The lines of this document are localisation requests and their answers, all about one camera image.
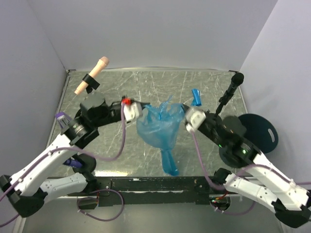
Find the blue detached trash bag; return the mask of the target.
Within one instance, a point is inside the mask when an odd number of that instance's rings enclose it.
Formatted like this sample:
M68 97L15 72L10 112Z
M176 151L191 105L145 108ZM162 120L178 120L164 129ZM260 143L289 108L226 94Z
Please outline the blue detached trash bag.
M171 97L158 107L145 106L143 116L137 120L137 134L148 145L158 148L161 153L162 169L171 176L179 175L172 151L180 123L185 113L181 103L171 103Z

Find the dark blue trash bin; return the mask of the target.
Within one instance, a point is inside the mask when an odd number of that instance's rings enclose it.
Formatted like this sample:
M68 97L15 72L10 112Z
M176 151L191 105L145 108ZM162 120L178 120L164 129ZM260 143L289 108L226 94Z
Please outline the dark blue trash bin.
M273 124L256 114L239 116L243 131L244 144L219 149L222 161L233 168L242 168L253 163L260 150L263 154L272 152L278 146L278 133Z

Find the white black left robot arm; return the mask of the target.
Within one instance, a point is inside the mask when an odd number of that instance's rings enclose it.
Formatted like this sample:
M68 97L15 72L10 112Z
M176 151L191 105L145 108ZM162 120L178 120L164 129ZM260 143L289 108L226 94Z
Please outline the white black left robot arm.
M107 105L102 93L88 94L80 103L76 117L40 155L12 176L1 176L2 196L8 198L19 216L29 217L58 197L73 193L91 195L97 180L88 167L98 157L84 148L99 136L99 127L118 121L124 127L142 116L147 105L126 97ZM49 175L71 157L82 166L71 176L48 180Z

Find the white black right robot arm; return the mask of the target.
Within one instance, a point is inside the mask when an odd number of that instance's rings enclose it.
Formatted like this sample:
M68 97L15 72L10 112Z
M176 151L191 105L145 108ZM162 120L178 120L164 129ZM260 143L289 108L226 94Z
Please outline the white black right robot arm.
M291 228L311 220L311 192L277 169L265 154L244 137L246 128L236 116L221 119L215 114L196 109L187 117L187 130L204 136L225 151L223 161L239 168L235 174L219 169L213 177L204 174L217 193L238 193L269 209L277 219Z

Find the black right mic stand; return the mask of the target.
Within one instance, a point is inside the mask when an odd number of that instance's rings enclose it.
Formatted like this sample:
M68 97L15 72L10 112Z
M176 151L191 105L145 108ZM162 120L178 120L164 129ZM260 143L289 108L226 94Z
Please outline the black right mic stand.
M224 95L222 97L220 97L219 105L218 105L218 107L217 107L217 109L215 111L215 115L214 115L215 117L217 117L220 114L220 112L222 111L223 107L228 104L228 102L231 100L231 98L233 96L234 96L234 94L230 94L230 93L228 93L226 91L224 93Z

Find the beige microphone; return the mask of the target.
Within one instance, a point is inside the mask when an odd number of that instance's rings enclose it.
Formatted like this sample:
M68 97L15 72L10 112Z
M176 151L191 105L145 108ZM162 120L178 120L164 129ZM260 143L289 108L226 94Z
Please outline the beige microphone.
M107 57L102 57L98 60L96 66L88 73L91 77L95 79L95 77L100 74L100 72L107 67L109 64L109 59ZM83 80L78 85L78 87L75 89L74 93L76 95L81 94L84 90L86 91L87 83Z

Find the black microphone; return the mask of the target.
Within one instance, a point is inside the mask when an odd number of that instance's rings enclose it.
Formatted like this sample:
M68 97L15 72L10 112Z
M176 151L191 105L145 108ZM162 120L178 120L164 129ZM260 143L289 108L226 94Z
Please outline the black microphone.
M229 85L229 88L227 89L228 95L233 95L237 88L243 83L244 81L244 75L240 72L235 73L231 78L231 83Z

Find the purple microphone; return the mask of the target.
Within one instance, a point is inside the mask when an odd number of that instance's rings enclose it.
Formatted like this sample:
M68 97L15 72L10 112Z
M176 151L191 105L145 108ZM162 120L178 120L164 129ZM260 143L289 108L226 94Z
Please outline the purple microphone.
M73 167L73 168L81 168L83 166L79 161L73 160L71 158L67 159L63 163L63 165L70 166L70 167Z

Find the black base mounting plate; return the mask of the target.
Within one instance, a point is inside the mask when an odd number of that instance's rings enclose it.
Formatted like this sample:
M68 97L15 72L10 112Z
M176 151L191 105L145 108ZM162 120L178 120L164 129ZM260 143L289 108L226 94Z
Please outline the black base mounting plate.
M195 203L209 205L224 190L212 189L205 177L98 177L95 190L111 189L124 204Z

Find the aluminium rail frame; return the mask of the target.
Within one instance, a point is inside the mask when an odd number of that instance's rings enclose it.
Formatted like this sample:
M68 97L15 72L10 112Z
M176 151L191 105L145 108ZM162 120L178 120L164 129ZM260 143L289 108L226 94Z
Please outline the aluminium rail frame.
M48 202L62 196L95 196L96 191L101 199L111 199L117 191L129 204L200 202L225 194L225 190L210 187L204 177L110 178L76 173L47 179L29 198Z

